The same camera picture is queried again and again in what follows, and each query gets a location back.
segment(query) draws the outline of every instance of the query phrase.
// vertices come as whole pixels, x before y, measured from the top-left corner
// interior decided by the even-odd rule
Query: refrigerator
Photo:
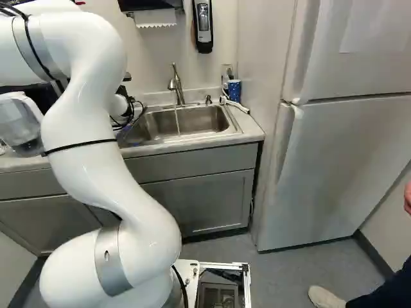
[[[292,18],[259,251],[353,235],[411,159],[411,2],[298,0]]]

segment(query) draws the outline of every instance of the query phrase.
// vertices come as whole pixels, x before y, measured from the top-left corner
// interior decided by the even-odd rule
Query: shoe
[[[345,308],[346,301],[319,286],[311,286],[308,297],[317,308]]]

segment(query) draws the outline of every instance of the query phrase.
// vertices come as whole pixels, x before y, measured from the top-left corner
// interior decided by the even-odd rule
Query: white robotic arm
[[[16,6],[35,12],[47,0]],[[0,18],[0,85],[70,77],[41,124],[41,136],[60,185],[76,200],[111,210],[118,228],[95,230],[55,250],[40,276],[51,308],[160,308],[167,300],[181,238],[174,218],[129,173],[109,121],[126,54],[115,29],[53,0],[40,15]]]

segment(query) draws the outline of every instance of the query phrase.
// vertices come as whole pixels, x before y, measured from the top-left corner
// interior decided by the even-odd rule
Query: sink basin
[[[238,133],[229,111],[219,105],[149,107],[146,113],[118,136],[121,148],[202,139]]]

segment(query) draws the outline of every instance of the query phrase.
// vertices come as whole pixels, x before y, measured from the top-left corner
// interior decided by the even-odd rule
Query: floor
[[[249,262],[253,308],[313,308],[308,286],[319,284],[342,298],[372,291],[383,282],[373,263],[353,240],[258,254],[248,234],[186,244],[181,259]],[[48,308],[35,288],[23,308]]]

